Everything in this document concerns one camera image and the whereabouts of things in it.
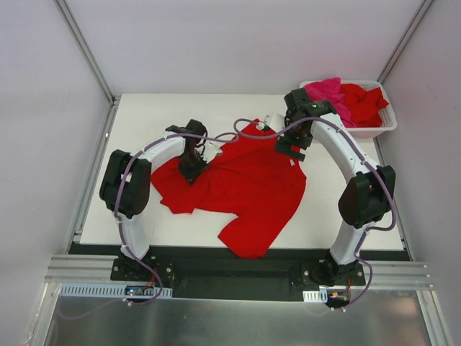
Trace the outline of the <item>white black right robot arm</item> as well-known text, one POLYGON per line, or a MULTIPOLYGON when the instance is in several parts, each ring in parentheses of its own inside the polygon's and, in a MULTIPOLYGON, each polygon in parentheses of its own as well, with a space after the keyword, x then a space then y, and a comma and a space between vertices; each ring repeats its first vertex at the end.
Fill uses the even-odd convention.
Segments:
POLYGON ((395 214, 396 173, 390 165, 382 167, 368 157, 328 100, 314 101, 300 88, 286 94, 284 101, 287 111, 283 124, 270 126, 278 135, 275 151, 303 161, 303 151, 317 140, 345 179, 346 187, 338 201, 342 217, 338 235, 324 260, 309 271, 314 283, 339 285, 357 270, 368 233, 380 230, 377 222, 386 213, 395 214))

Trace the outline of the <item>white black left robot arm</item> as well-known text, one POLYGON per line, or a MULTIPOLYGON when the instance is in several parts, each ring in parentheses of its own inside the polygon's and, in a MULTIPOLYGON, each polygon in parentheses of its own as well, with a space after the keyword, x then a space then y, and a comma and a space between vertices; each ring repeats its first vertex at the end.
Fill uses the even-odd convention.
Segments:
POLYGON ((160 138, 135 154, 115 150, 111 153, 99 189, 99 197, 112 212, 122 241, 120 251, 130 261, 127 271, 136 280, 145 280, 153 269, 145 258, 149 245, 142 213, 151 188, 151 175, 173 158, 178 158, 177 171, 188 184, 193 184, 209 165, 204 151, 206 127, 197 120, 186 126, 169 126, 160 138))

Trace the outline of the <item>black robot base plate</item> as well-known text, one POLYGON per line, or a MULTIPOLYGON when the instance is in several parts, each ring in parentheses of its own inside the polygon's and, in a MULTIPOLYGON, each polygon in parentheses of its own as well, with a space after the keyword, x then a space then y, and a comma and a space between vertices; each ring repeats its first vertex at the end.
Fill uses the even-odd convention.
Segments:
POLYGON ((241 259, 230 250, 207 247, 151 247, 143 262, 118 254, 113 281, 138 284, 159 278, 156 285, 175 298, 244 301, 301 301, 303 292, 329 288, 361 288, 364 270, 358 263, 335 269, 325 249, 270 249, 260 259, 241 259))

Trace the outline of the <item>white perforated plastic basket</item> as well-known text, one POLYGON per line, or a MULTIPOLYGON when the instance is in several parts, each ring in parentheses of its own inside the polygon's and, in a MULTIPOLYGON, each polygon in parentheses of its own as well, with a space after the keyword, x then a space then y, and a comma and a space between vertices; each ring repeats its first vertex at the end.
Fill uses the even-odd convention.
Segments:
MULTIPOLYGON (((308 83, 314 81, 304 81, 300 84, 301 88, 308 83)), ((341 84, 357 84, 361 88, 365 90, 371 90, 374 88, 379 87, 382 91, 382 95, 384 98, 389 102, 389 105, 379 111, 379 115, 382 119, 382 125, 379 128, 347 128, 347 130, 355 137, 355 138, 374 138, 385 131, 395 130, 397 127, 397 120, 395 117, 395 113, 393 108, 390 104, 390 100, 388 95, 386 94, 385 90, 383 89, 382 85, 376 81, 363 81, 363 80, 343 80, 341 79, 341 84)))

